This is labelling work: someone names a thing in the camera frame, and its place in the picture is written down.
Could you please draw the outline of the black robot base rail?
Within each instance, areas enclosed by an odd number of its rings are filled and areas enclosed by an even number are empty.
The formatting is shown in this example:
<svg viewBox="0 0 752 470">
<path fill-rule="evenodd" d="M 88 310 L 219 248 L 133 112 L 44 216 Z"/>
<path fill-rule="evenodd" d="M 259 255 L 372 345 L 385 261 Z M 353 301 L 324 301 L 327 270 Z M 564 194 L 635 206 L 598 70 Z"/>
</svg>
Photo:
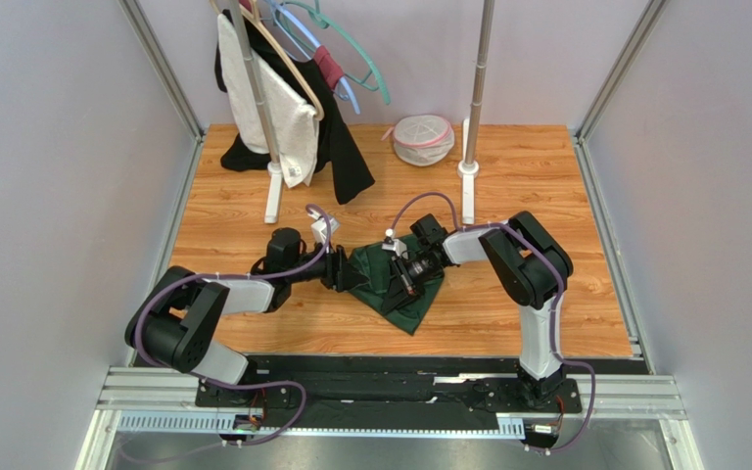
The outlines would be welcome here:
<svg viewBox="0 0 752 470">
<path fill-rule="evenodd" d="M 598 375 L 642 375 L 638 359 L 587 358 L 565 365 L 546 400 L 523 394 L 514 357 L 252 354 L 243 383 L 231 391 L 194 378 L 200 408 L 250 408 L 265 425 L 290 418 L 299 427 L 390 431 L 490 431 L 500 413 L 555 417 L 587 409 L 586 366 Z"/>
</svg>

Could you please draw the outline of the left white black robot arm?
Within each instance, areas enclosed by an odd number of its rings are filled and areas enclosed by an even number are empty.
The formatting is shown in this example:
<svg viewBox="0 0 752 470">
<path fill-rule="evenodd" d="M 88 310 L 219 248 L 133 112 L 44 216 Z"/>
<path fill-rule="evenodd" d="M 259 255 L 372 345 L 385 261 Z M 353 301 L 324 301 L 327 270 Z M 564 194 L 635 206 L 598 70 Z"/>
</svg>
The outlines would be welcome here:
<svg viewBox="0 0 752 470">
<path fill-rule="evenodd" d="M 130 319 L 124 339 L 157 366 L 237 386 L 250 362 L 214 339 L 220 318 L 273 312 L 289 299 L 294 284 L 313 280 L 346 292 L 368 279 L 353 267 L 343 247 L 318 243 L 309 251 L 298 230 L 280 228 L 246 275 L 208 278 L 170 267 Z"/>
</svg>

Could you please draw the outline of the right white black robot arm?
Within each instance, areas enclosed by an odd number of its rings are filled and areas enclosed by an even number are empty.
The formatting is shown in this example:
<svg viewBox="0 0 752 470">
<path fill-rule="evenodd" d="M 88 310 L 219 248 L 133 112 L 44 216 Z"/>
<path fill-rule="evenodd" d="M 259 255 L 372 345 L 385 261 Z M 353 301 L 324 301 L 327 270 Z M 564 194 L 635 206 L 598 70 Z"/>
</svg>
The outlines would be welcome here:
<svg viewBox="0 0 752 470">
<path fill-rule="evenodd" d="M 573 264 L 560 244 L 528 211 L 504 222 L 450 232 L 427 214 L 410 230 L 418 244 L 416 252 L 400 243 L 394 229 L 386 231 L 382 249 L 388 253 L 390 275 L 379 311 L 389 313 L 420 300 L 424 283 L 447 267 L 488 261 L 518 306 L 522 332 L 518 374 L 523 394 L 547 400 L 565 379 L 559 352 L 559 307 Z"/>
</svg>

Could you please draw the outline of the dark green cloth napkin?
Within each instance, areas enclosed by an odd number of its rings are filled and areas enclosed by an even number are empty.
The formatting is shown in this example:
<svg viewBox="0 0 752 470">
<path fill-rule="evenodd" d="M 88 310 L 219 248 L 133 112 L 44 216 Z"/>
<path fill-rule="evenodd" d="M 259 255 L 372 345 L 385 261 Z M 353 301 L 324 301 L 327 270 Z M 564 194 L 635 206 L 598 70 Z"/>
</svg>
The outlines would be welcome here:
<svg viewBox="0 0 752 470">
<path fill-rule="evenodd" d="M 445 273 L 441 272 L 422 284 L 421 297 L 383 313 L 381 306 L 388 293 L 391 272 L 388 254 L 382 250 L 381 243 L 354 249 L 350 263 L 368 277 L 365 284 L 351 289 L 350 294 L 408 335 L 416 332 L 445 281 Z"/>
</svg>

